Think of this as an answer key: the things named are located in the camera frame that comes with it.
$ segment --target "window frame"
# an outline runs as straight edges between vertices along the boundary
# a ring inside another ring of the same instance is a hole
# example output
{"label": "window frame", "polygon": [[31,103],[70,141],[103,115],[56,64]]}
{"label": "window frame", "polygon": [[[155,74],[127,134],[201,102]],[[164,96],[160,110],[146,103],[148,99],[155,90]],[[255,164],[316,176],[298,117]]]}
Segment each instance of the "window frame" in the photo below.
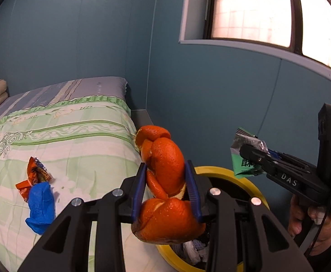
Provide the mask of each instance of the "window frame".
{"label": "window frame", "polygon": [[277,49],[282,49],[297,55],[301,55],[308,59],[311,59],[315,62],[318,62],[326,67],[330,68],[330,66],[317,61],[313,58],[310,58],[302,53],[302,44],[303,44],[303,16],[302,16],[302,6],[301,0],[290,0],[291,4],[291,36],[290,36],[290,46],[284,47],[277,44],[256,41],[256,40],[247,40],[247,39],[237,39],[237,38],[218,38],[212,36],[212,28],[214,22],[214,8],[215,8],[216,0],[207,0],[206,6],[206,17],[205,17],[205,26],[203,32],[204,40],[221,40],[221,41],[239,41],[244,43],[252,43],[258,45],[269,46]]}

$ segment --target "blue glove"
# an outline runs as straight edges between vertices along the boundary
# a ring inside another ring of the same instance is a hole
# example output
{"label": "blue glove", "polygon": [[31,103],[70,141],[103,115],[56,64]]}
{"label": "blue glove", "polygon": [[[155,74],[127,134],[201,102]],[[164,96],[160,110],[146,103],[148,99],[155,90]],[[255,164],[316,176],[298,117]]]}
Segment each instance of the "blue glove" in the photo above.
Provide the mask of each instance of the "blue glove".
{"label": "blue glove", "polygon": [[31,187],[28,206],[31,211],[26,223],[35,233],[42,235],[55,219],[54,197],[48,182]]}

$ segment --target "metal screw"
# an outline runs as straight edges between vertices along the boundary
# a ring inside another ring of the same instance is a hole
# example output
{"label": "metal screw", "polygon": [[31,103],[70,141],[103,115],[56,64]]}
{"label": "metal screw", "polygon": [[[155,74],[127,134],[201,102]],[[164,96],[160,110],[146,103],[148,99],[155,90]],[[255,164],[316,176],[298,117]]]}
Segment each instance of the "metal screw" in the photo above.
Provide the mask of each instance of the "metal screw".
{"label": "metal screw", "polygon": [[74,207],[78,207],[81,203],[82,203],[82,201],[81,201],[81,198],[79,198],[79,197],[76,197],[71,201],[71,204]]}
{"label": "metal screw", "polygon": [[113,196],[116,196],[116,197],[122,196],[123,194],[124,194],[124,192],[120,188],[114,189],[112,191],[112,195]]}
{"label": "metal screw", "polygon": [[256,206],[259,206],[262,203],[262,201],[258,197],[253,197],[253,198],[251,198],[251,203]]}
{"label": "metal screw", "polygon": [[211,188],[210,189],[210,194],[212,194],[212,195],[220,195],[221,194],[221,190],[219,190],[218,188]]}

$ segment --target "window sill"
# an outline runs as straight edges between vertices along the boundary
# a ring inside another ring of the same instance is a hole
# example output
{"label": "window sill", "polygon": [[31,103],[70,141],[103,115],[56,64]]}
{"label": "window sill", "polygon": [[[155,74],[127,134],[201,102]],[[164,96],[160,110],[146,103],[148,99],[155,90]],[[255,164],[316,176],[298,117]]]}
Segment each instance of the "window sill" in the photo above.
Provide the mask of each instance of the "window sill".
{"label": "window sill", "polygon": [[265,46],[261,44],[246,43],[241,41],[227,41],[227,40],[179,40],[179,43],[193,44],[193,45],[223,46],[223,47],[231,47],[231,48],[238,48],[238,49],[259,52],[296,63],[297,65],[300,65],[313,72],[316,72],[331,81],[331,68],[325,66],[322,63],[314,61],[308,57],[297,55],[279,48]]}

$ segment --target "window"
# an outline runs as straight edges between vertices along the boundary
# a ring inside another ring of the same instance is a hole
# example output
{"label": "window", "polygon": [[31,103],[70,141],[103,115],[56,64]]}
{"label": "window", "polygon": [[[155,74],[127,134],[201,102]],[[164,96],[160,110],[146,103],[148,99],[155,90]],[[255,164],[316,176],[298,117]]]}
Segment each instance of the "window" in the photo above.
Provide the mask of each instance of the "window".
{"label": "window", "polygon": [[209,0],[205,39],[273,45],[331,67],[327,0]]}

